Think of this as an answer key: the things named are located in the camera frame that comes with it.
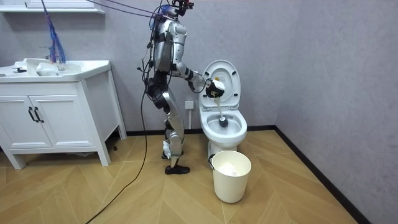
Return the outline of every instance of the bathroom vanity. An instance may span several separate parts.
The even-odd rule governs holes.
[[[0,68],[0,146],[6,156],[22,169],[19,154],[97,152],[107,166],[105,140],[115,129],[126,138],[110,62],[70,61],[79,71],[40,76],[34,68],[43,61],[28,58]]]

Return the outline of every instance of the robot leg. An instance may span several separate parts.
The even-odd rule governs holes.
[[[175,103],[175,98],[170,90],[163,92],[164,100],[167,102],[167,122],[166,137],[170,143],[171,165],[165,169],[166,174],[187,174],[189,167],[178,165],[178,160],[182,155],[182,145],[184,141],[184,125],[180,117],[180,111]]]
[[[180,111],[175,103],[172,92],[167,87],[168,73],[156,71],[153,78],[149,79],[148,95],[154,99],[153,102],[158,109],[163,109],[167,115],[166,140],[164,147],[170,144],[167,153],[164,155],[171,158],[171,165],[165,169],[166,174],[187,174],[189,167],[178,165],[178,160],[182,155],[182,144],[184,140],[184,125],[180,117]]]

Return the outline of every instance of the humanoid robot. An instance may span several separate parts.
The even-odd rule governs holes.
[[[155,70],[154,76],[147,81],[147,95],[155,106],[163,109],[167,115],[162,158],[170,159],[171,164],[165,168],[166,174],[190,172],[189,167],[178,165],[183,153],[184,126],[175,98],[169,89],[168,76],[185,79],[195,93],[200,93],[206,88],[206,94],[210,98],[219,98],[224,93],[223,83],[205,80],[182,61],[187,28],[178,21],[178,16],[184,16],[186,10],[192,7],[193,2],[189,0],[173,0],[172,5],[160,6],[160,14],[154,16],[152,36],[147,46],[151,49],[153,47],[154,54],[150,66]]]

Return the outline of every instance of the cabinet handle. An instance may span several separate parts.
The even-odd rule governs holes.
[[[32,110],[33,110],[33,108],[30,106],[30,107],[29,107],[29,110],[28,110],[27,112],[29,113],[29,115],[30,115],[30,117],[32,118],[32,120],[33,120],[33,121],[36,121],[36,122],[38,123],[39,121],[35,120],[35,118],[34,118],[33,115],[32,115],[32,112],[31,112]]]
[[[37,110],[38,110],[38,108],[37,108],[37,106],[35,106],[35,114],[36,114],[37,119],[39,119],[39,121],[41,123],[44,123],[44,121],[42,119],[40,119],[39,115],[37,114]]]

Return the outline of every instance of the toilet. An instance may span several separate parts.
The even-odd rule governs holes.
[[[204,78],[218,80],[224,83],[225,92],[220,98],[223,116],[228,119],[228,126],[219,125],[220,111],[213,98],[206,93],[199,94],[200,122],[206,137],[209,139],[208,156],[217,152],[237,151],[237,146],[246,137],[248,125],[239,112],[241,97],[241,82],[234,65],[226,60],[216,60],[207,66],[203,72]]]

